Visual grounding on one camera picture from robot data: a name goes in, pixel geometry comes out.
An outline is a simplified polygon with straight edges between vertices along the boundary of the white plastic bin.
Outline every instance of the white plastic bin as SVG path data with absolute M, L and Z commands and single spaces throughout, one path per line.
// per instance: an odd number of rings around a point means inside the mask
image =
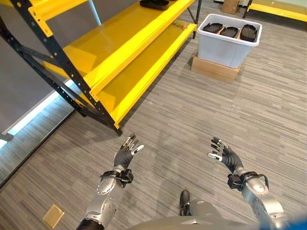
M 239 31 L 245 24 L 250 24 L 258 31 L 257 37 L 254 42 L 248 42 L 203 31 L 203 27 L 208 23 L 221 23 L 223 27 L 233 26 L 238 28 Z M 252 47 L 259 45 L 261 32 L 262 25 L 259 23 L 211 13 L 197 28 L 197 33 L 200 35 L 198 58 L 237 69 Z

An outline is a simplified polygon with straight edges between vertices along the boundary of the brown cardboard box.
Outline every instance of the brown cardboard box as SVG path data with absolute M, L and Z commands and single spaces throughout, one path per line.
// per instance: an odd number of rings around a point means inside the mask
M 193 58 L 191 67 L 191 71 L 193 72 L 201 73 L 210 78 L 214 78 L 227 83 L 232 83 L 240 70 L 241 66 L 239 66 L 237 69 L 232 69 L 227 66 L 222 66 L 213 62 L 199 59 L 197 54 Z
M 225 0 L 222 7 L 222 12 L 235 14 L 240 0 Z

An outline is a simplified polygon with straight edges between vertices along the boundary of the small cardboard piece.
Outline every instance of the small cardboard piece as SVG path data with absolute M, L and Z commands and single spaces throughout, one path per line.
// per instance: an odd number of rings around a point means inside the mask
M 210 61 L 206 61 L 197 57 L 197 54 L 193 58 L 191 71 L 203 74 L 210 78 L 217 79 L 219 81 L 232 83 L 238 73 L 241 70 L 241 66 L 237 69 L 232 69 L 227 66 L 222 66 Z
M 222 12 L 235 14 L 240 0 L 224 0 Z
M 43 217 L 43 221 L 54 229 L 64 214 L 65 212 L 54 204 Z

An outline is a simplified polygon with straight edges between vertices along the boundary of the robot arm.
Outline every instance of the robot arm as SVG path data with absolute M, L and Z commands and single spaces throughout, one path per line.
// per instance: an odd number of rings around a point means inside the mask
M 211 146 L 218 152 L 213 151 L 208 153 L 208 156 L 224 163 L 233 173 L 228 175 L 228 185 L 242 192 L 242 196 L 251 205 L 261 226 L 266 229 L 286 227 L 288 219 L 279 201 L 269 194 L 266 176 L 246 170 L 239 156 L 229 146 L 225 146 L 219 138 L 213 138 L 212 142 L 214 144 Z
M 127 138 L 114 159 L 113 169 L 101 176 L 96 194 L 89 203 L 77 230 L 104 230 L 111 222 L 123 188 L 133 180 L 131 170 L 128 169 L 129 164 L 133 156 L 144 149 L 144 145 L 135 148 L 138 143 L 135 138 L 135 134 Z

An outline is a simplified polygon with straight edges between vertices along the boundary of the yellow shelf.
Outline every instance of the yellow shelf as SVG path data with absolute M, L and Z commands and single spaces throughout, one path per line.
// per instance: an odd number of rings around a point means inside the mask
M 195 29 L 195 24 L 170 25 L 97 94 L 116 126 Z
M 137 2 L 63 50 L 96 96 L 195 0 L 170 1 L 166 11 Z M 64 71 L 44 63 L 59 74 Z
M 45 35 L 50 37 L 53 33 L 46 21 L 86 1 L 88 0 L 30 0 L 32 7 L 28 10 Z
M 253 0 L 249 10 L 271 13 L 307 22 L 306 7 L 275 0 Z
M 13 6 L 10 0 L 0 0 L 1 5 Z

